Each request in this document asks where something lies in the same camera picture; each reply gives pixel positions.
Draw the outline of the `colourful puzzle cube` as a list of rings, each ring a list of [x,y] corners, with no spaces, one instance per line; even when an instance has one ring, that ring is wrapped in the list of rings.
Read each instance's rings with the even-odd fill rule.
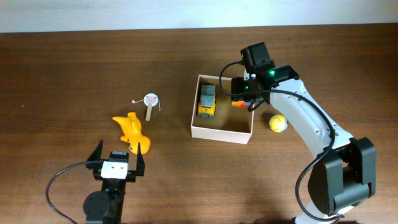
[[[236,108],[250,108],[251,107],[251,102],[246,102],[246,101],[243,101],[243,100],[232,101],[231,102],[231,106],[232,107],[236,107]]]

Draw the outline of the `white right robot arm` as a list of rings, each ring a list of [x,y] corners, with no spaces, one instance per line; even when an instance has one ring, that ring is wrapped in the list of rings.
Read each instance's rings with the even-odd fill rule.
[[[272,61],[248,65],[249,78],[234,78],[232,101],[250,102],[255,110],[272,105],[287,118],[313,156],[295,184],[302,213],[292,223],[338,223],[345,213],[376,193],[376,148],[338,126],[310,96],[289,65]]]

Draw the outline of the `yellow grey toy truck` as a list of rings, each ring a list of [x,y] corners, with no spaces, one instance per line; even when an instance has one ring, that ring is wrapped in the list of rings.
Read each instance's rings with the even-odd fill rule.
[[[197,116],[213,118],[216,112],[216,85],[201,84]]]

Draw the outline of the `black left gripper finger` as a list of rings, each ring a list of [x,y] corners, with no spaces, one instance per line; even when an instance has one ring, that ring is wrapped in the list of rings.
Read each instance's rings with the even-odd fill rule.
[[[134,171],[134,175],[136,177],[142,177],[145,173],[145,162],[141,152],[141,144],[137,145],[137,159],[136,159],[136,170]]]
[[[96,146],[95,150],[87,158],[87,162],[99,161],[101,159],[101,153],[103,148],[103,140],[101,139]]]

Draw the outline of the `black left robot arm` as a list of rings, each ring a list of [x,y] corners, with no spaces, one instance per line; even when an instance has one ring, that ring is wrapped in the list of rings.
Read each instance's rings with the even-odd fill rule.
[[[83,211],[86,223],[121,223],[126,184],[144,176],[145,162],[141,149],[137,148],[136,169],[129,170],[129,154],[112,151],[108,159],[102,159],[103,141],[87,159],[86,168],[93,171],[95,180],[102,182],[101,190],[89,194]]]

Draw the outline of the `pink cardboard box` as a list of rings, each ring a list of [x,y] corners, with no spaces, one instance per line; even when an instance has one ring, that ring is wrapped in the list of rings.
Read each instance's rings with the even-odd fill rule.
[[[197,115],[202,84],[216,87],[216,111],[212,118]],[[232,105],[231,98],[220,90],[218,77],[198,76],[190,122],[193,138],[247,144],[252,136],[253,120],[253,112]]]

